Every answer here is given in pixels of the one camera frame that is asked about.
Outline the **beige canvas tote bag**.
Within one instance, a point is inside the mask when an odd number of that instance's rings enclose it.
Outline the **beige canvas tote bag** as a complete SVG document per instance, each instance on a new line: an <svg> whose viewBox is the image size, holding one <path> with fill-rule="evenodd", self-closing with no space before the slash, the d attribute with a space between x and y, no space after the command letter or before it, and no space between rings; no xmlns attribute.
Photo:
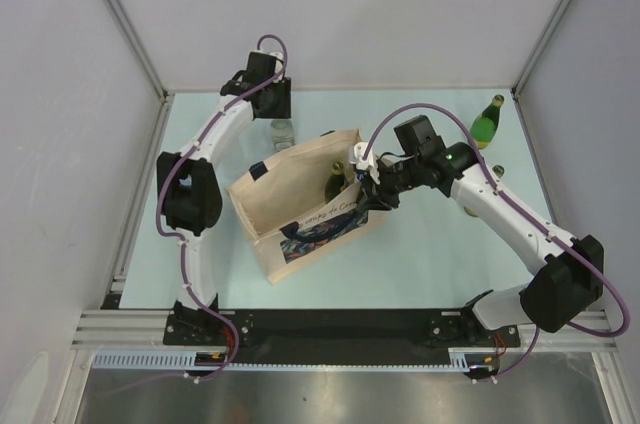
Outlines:
<svg viewBox="0 0 640 424"><path fill-rule="evenodd" d="M368 211L329 237L328 232L356 209L360 186L325 200L335 162L348 162L348 150L361 141L357 129L331 131L261 162L228 188L228 194L267 280L275 284L306 265L381 226L386 215Z"/></svg>

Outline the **clear glass bottle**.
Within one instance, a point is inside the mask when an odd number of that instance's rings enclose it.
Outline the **clear glass bottle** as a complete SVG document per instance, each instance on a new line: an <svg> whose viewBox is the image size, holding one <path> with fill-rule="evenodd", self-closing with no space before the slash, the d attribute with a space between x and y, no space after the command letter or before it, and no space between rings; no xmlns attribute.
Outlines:
<svg viewBox="0 0 640 424"><path fill-rule="evenodd" d="M274 148L280 152L295 145L294 127L291 119L273 119L270 123Z"/></svg>

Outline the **green glass bottle back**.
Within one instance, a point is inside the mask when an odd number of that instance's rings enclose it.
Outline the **green glass bottle back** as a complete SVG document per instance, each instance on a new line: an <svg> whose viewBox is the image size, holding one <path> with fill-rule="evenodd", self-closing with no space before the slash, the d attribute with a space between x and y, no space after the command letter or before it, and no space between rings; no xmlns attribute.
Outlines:
<svg viewBox="0 0 640 424"><path fill-rule="evenodd" d="M479 149L485 149L495 137L504 102L505 97L501 94L496 94L487 107L473 121L470 133Z"/></svg>

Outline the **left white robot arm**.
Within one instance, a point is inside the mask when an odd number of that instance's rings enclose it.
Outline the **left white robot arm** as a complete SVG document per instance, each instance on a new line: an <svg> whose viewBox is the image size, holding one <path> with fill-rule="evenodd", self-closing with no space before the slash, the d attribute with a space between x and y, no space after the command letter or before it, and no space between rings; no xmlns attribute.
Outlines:
<svg viewBox="0 0 640 424"><path fill-rule="evenodd" d="M204 234L218 222L223 206L216 166L252 121L291 116L286 66L285 50L250 52L246 68L222 86L201 129L179 151L163 152L156 161L156 228L179 245L182 289L173 307L175 327L202 344L214 341L224 326L213 277L201 257Z"/></svg>

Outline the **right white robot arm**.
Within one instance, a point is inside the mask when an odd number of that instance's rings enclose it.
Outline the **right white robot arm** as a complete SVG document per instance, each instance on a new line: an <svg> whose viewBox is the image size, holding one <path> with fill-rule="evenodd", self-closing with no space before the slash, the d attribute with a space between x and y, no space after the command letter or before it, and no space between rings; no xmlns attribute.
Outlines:
<svg viewBox="0 0 640 424"><path fill-rule="evenodd" d="M349 151L361 182L359 209L392 210L402 192L437 189L488 225L532 276L525 285L487 291L467 303L472 313L461 320L461 332L469 343L484 345L508 324L532 323L555 333L602 296L595 274L604 269L604 248L596 238L578 239L507 196L496 175L483 171L470 145L446 146L426 116L394 131L405 156L393 164L367 152L364 142Z"/></svg>

